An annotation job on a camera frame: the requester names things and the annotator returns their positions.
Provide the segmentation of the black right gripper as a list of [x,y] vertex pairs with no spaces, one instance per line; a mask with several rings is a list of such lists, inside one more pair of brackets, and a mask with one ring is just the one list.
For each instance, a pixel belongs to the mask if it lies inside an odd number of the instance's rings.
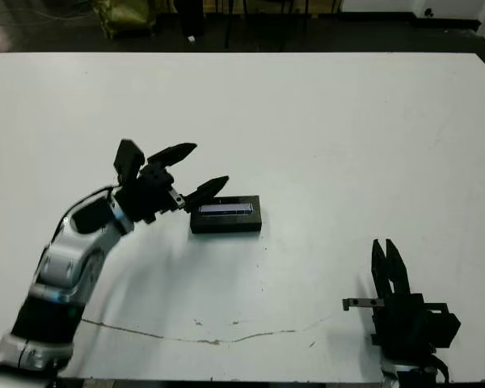
[[[406,266],[390,239],[386,240],[386,255],[379,241],[373,240],[372,275],[378,298],[344,298],[343,310],[373,310],[375,332],[372,342],[387,358],[419,360],[431,355],[423,296],[421,293],[410,294]],[[390,282],[396,294],[391,295]]]

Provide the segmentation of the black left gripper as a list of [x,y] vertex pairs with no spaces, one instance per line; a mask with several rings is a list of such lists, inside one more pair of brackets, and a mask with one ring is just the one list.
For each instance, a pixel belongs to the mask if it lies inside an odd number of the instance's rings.
[[184,198],[172,187],[174,178],[164,166],[181,162],[196,147],[196,143],[184,142],[151,155],[138,177],[116,192],[116,202],[130,221],[152,223],[156,213],[182,208],[190,213],[207,204],[225,187],[230,179],[228,175],[210,179]]

